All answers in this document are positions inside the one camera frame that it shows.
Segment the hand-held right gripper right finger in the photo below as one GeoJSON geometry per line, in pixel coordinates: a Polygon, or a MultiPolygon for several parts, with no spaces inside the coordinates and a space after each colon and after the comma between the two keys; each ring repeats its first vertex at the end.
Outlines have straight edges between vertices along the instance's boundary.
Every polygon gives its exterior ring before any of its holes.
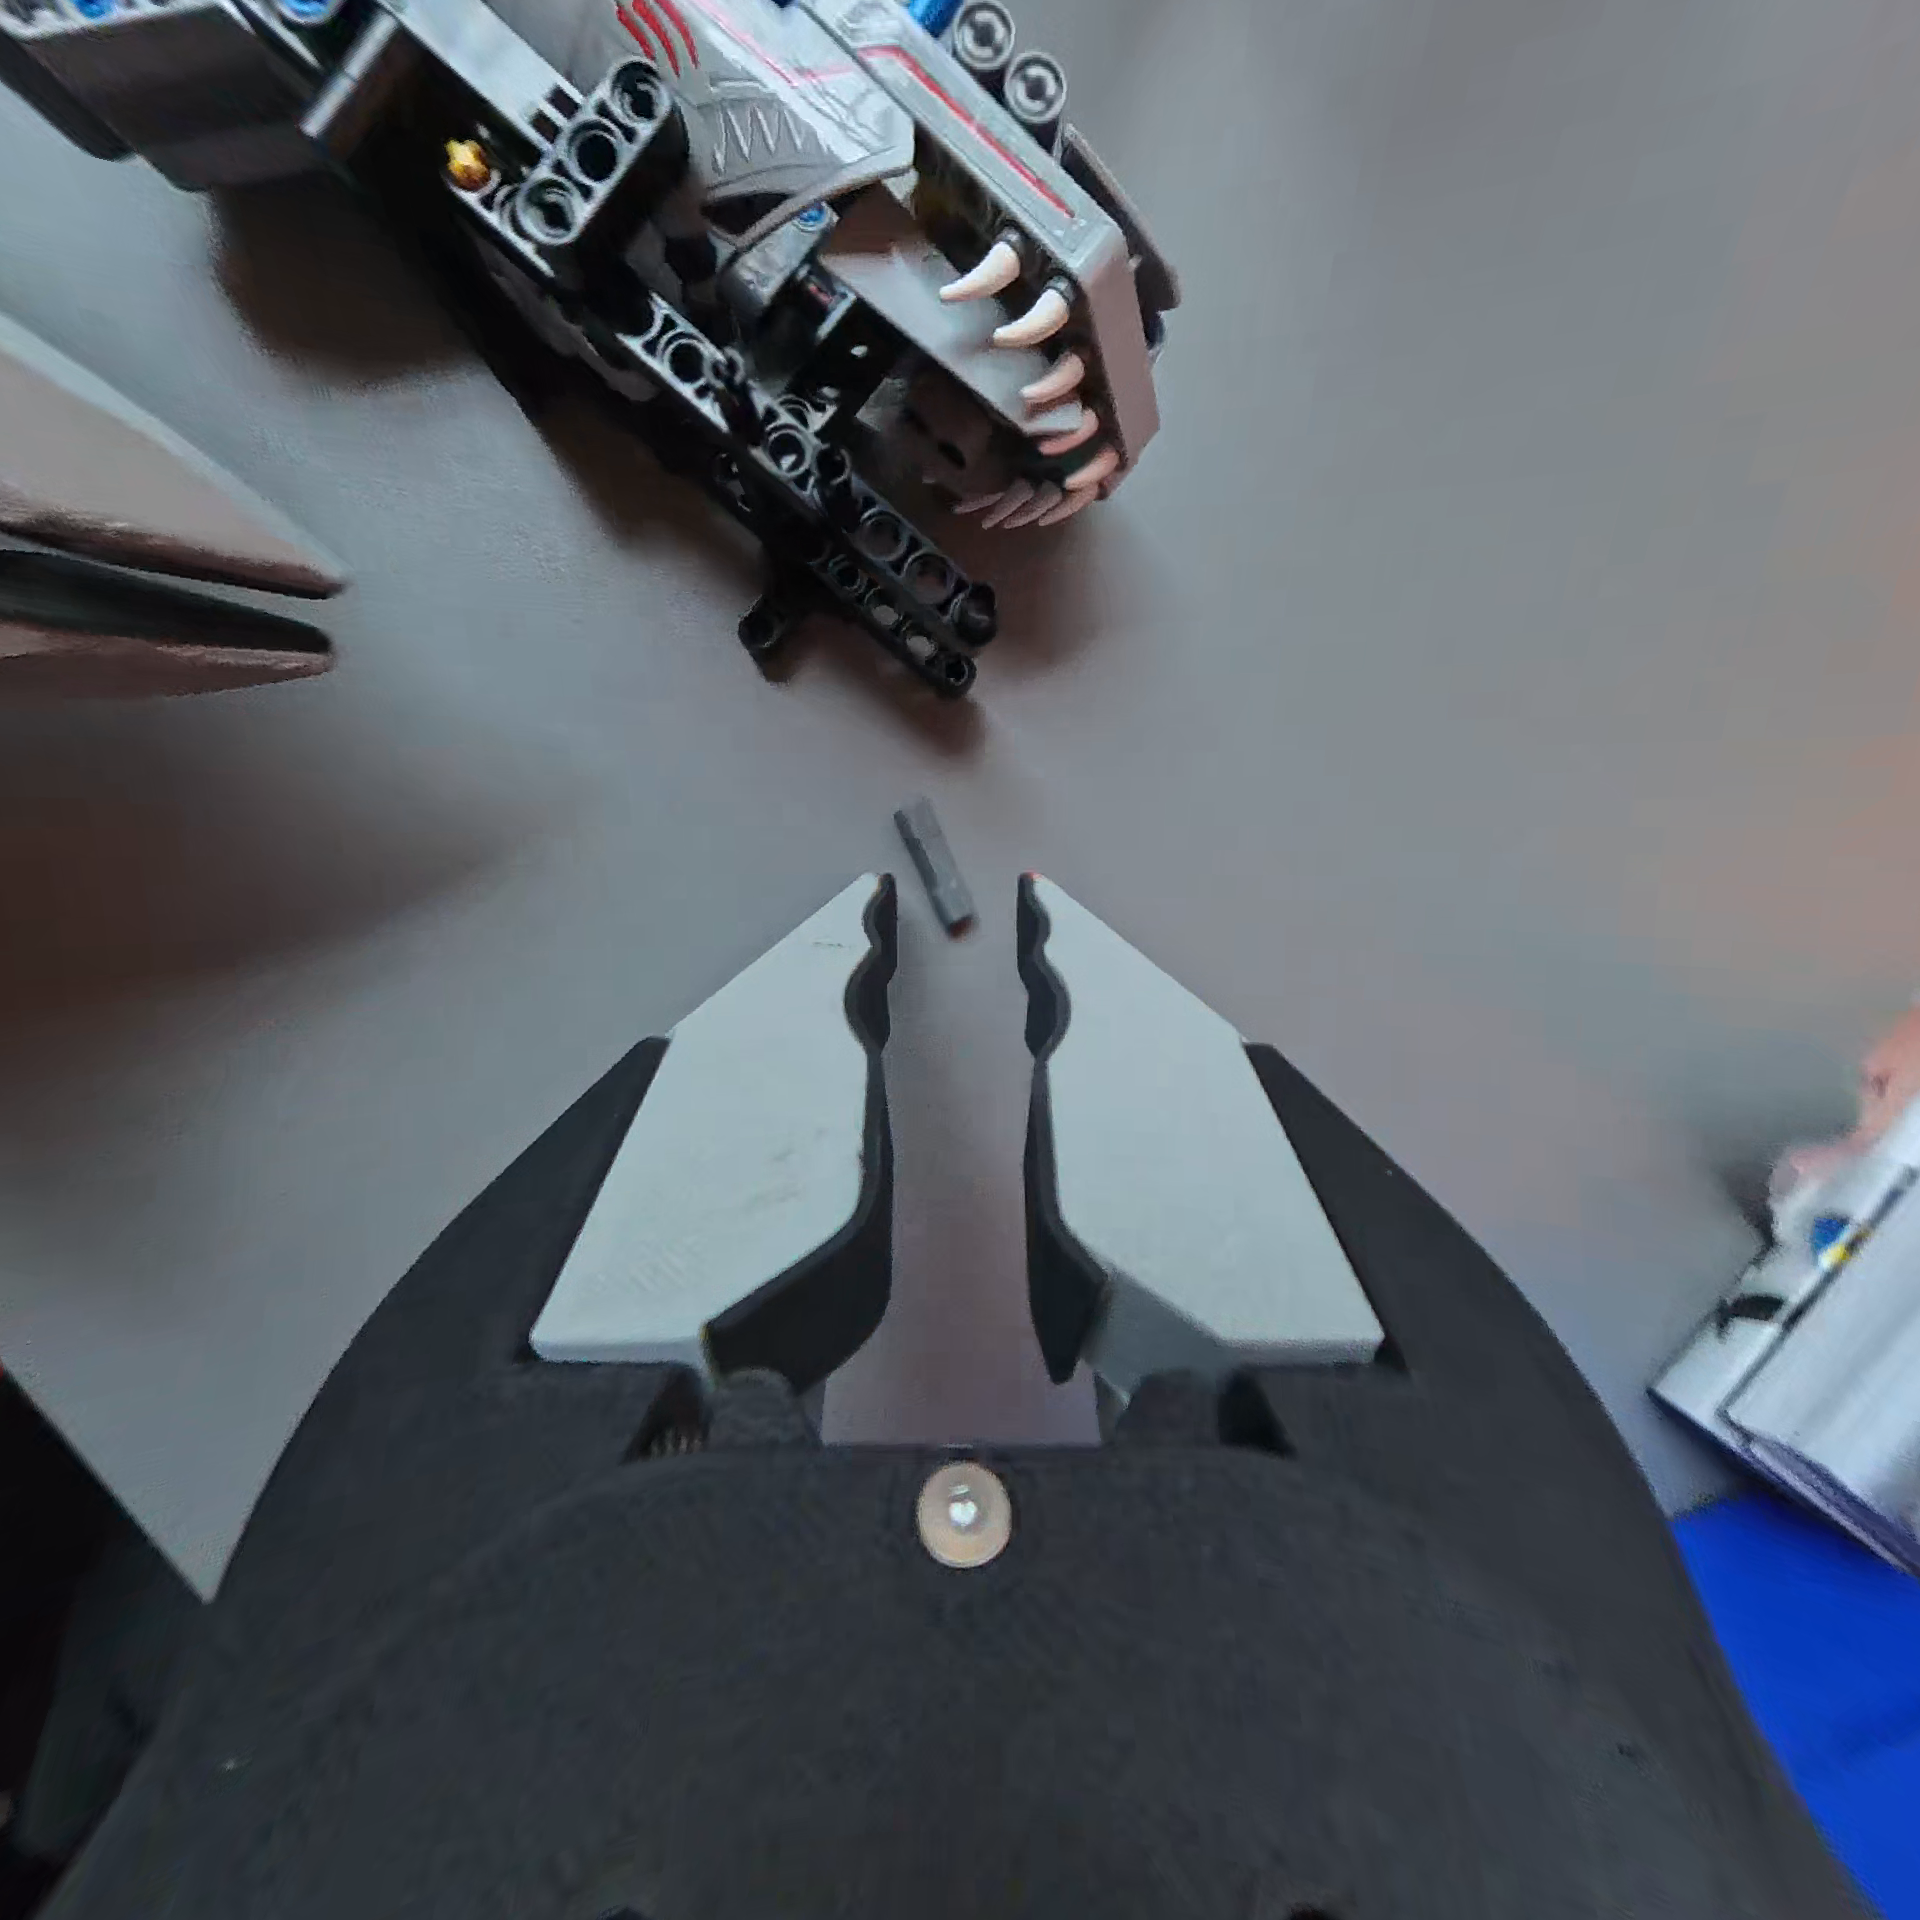
{"type": "Polygon", "coordinates": [[[1044,1376],[1367,1364],[1385,1326],[1247,1039],[1044,876],[1019,879],[1028,1315],[1044,1376]]]}

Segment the grey red lego vehicle model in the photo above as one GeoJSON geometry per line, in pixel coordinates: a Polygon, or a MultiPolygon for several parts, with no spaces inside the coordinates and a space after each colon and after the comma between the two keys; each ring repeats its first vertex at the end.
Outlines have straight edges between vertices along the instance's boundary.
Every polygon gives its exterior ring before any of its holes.
{"type": "Polygon", "coordinates": [[[350,187],[756,535],[760,662],[837,618],[968,699],[997,587],[894,487],[1058,527],[1158,432],[1178,276],[1007,5],[2,5],[2,88],[188,194],[350,187]]]}

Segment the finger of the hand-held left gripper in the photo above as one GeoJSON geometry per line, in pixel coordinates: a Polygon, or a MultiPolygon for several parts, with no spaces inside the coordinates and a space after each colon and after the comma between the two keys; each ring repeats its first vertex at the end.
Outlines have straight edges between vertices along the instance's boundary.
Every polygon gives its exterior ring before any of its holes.
{"type": "Polygon", "coordinates": [[[308,619],[56,551],[2,548],[2,695],[164,699],[316,679],[308,619]]]}
{"type": "Polygon", "coordinates": [[[2,316],[2,533],[147,575],[334,597],[350,575],[264,495],[2,316]]]}

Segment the blue plastic bin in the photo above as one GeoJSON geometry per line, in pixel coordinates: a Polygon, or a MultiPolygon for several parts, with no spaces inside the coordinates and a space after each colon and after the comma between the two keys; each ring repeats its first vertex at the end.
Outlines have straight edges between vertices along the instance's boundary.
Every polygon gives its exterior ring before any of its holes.
{"type": "Polygon", "coordinates": [[[1702,1505],[1672,1533],[1840,1862],[1885,1918],[1918,1918],[1918,1582],[1766,1493],[1702,1505]]]}

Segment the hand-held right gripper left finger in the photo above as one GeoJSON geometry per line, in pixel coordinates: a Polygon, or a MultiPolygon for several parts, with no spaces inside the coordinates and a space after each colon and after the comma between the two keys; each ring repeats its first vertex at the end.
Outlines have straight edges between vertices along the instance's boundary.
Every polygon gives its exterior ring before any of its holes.
{"type": "Polygon", "coordinates": [[[867,1344],[893,1292],[894,967],[899,885],[860,876],[651,1048],[534,1355],[818,1390],[867,1344]]]}

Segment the dark grey lego axle pin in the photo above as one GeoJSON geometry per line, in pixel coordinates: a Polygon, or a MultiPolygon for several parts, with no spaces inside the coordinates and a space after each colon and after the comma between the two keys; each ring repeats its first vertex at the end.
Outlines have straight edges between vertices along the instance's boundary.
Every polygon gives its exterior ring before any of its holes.
{"type": "Polygon", "coordinates": [[[976,925],[976,902],[937,807],[929,797],[916,797],[911,803],[903,803],[893,821],[940,932],[949,939],[962,939],[976,925]]]}

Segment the white lego instruction booklet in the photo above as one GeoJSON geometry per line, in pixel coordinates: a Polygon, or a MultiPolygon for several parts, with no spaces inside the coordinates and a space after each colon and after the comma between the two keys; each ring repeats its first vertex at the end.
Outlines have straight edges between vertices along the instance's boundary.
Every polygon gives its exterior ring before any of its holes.
{"type": "Polygon", "coordinates": [[[1645,1390],[1918,1573],[1918,1102],[1781,1173],[1759,1254],[1645,1390]]]}

